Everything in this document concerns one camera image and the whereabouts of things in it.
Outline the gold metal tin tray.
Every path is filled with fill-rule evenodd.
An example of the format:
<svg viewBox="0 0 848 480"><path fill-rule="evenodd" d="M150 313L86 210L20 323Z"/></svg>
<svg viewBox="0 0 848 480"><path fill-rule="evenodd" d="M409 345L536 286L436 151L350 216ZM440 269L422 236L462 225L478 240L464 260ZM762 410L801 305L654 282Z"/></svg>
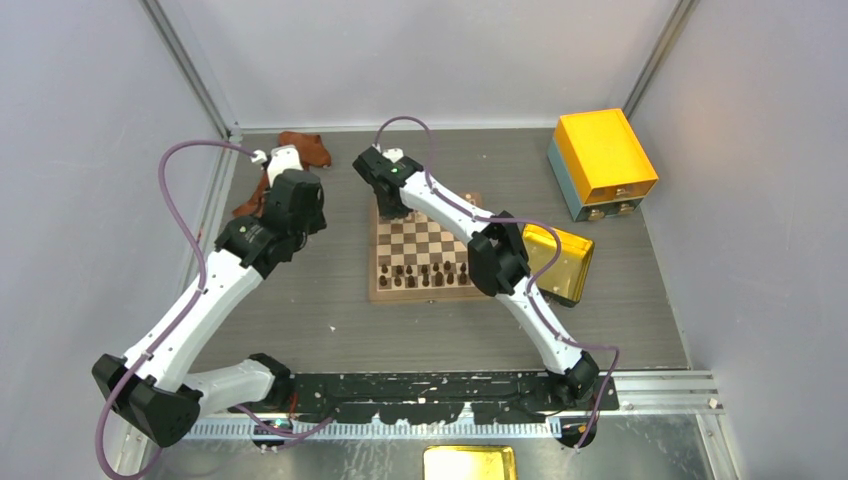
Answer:
<svg viewBox="0 0 848 480"><path fill-rule="evenodd" d="M582 298L595 243L556 228L554 232L561 243L560 254L536 285L549 300L574 307ZM532 224L524 226L522 239L531 272L538 273L556 253L556 242L549 232Z"/></svg>

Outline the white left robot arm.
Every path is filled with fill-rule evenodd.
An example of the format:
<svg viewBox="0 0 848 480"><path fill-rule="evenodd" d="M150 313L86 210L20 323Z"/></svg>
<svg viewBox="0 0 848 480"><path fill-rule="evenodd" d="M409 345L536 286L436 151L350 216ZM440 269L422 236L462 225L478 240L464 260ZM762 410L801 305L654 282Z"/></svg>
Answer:
<svg viewBox="0 0 848 480"><path fill-rule="evenodd" d="M170 447L198 419L238 405L277 413L295 386L289 368L252 354L217 370L190 373L203 347L234 308L325 229L320 178L286 169L271 183L260 216L228 222L205 269L148 335L122 356L104 354L92 374L111 409L159 447Z"/></svg>

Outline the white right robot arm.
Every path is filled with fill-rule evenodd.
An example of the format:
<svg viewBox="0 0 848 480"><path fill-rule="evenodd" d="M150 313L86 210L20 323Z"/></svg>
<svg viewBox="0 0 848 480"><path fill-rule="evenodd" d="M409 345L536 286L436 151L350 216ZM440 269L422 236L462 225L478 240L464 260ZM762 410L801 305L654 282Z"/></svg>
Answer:
<svg viewBox="0 0 848 480"><path fill-rule="evenodd" d="M600 368L545 303L528 263L520 219L475 206L415 160L403 155L391 159L374 146L355 158L353 168L374 191L381 217L401 219L420 212L465 244L471 282L501 302L528 334L554 379L562 407L577 411L592 400Z"/></svg>

